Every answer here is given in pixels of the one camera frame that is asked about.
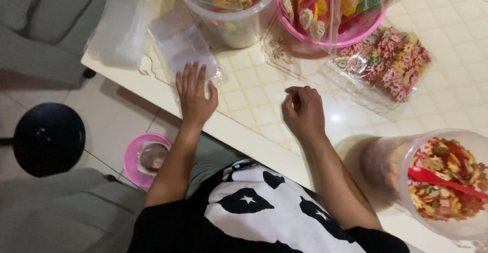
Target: table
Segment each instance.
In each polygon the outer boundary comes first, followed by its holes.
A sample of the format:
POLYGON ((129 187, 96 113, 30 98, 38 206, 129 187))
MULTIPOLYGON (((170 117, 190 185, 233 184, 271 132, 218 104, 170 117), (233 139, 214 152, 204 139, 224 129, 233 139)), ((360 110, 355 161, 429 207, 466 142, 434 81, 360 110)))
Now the table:
MULTIPOLYGON (((175 0, 152 0, 158 15, 175 0)), ((438 128, 465 128, 488 135, 488 3, 481 0, 403 0, 387 12, 388 21, 406 30, 415 29, 437 62, 421 83, 416 96, 396 123, 367 113, 323 92, 326 132, 341 157, 364 135, 394 136, 423 133, 438 128), (475 7, 474 12, 463 10, 475 7)), ((279 31, 272 19, 270 30, 279 31)), ((323 61, 296 62, 284 56, 285 34, 268 33, 245 50, 228 50, 210 41, 229 81, 219 87, 219 107, 204 131, 271 167, 297 183, 313 189, 308 163, 298 142, 281 120, 280 103, 287 86, 320 79, 323 61)), ((148 41, 138 71, 103 65, 88 54, 82 63, 108 79, 181 117, 173 88, 168 85, 156 49, 148 41)), ((348 165, 356 180, 357 167, 348 165)), ((397 205, 387 206, 368 191, 384 228, 425 252, 474 252, 476 245, 441 237, 413 219, 397 205)))

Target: food in bowl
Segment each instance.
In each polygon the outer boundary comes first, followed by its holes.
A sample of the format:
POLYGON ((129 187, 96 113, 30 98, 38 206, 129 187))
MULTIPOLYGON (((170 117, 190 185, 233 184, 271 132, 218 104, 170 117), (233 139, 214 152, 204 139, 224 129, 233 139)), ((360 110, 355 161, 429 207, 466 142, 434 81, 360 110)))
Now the food in bowl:
MULTIPOLYGON (((444 180, 471 187, 480 192, 488 191, 484 163, 458 141, 432 138, 415 153, 412 167, 423 167, 444 180)), ((484 210, 487 200, 465 194, 455 189, 416 181, 408 177, 408 191, 418 213, 426 219, 448 221, 466 220, 484 210)))

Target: pink bowl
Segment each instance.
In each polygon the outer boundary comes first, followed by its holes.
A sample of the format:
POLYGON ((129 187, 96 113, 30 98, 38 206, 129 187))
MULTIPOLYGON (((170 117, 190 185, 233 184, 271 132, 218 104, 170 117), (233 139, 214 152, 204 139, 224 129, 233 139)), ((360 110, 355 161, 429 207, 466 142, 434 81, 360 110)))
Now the pink bowl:
MULTIPOLYGON (((276 12, 278 13, 278 18, 280 19, 281 23, 284 25, 286 30, 290 32, 295 38, 299 39, 300 41, 311 44, 314 46, 322 47, 322 48, 330 48, 331 45, 329 43, 317 42, 314 40, 309 39, 308 37, 302 35, 300 32, 296 31, 295 28, 288 22, 288 19, 284 16, 283 10, 281 8, 280 0, 275 0, 276 2, 276 12)), ((355 26, 351 30, 346 33, 340 34, 337 38, 337 47, 343 48, 349 45, 357 44, 358 42, 362 41, 364 38, 368 37, 373 31, 381 24, 381 21, 385 18, 386 10, 381 11, 377 16, 374 16, 363 23, 363 25, 355 26)))
POLYGON ((154 176, 137 170, 139 152, 145 142, 160 142, 172 146, 166 137, 157 133, 141 134, 129 143, 124 153, 124 172, 130 181, 140 187, 150 187, 154 180, 154 176))

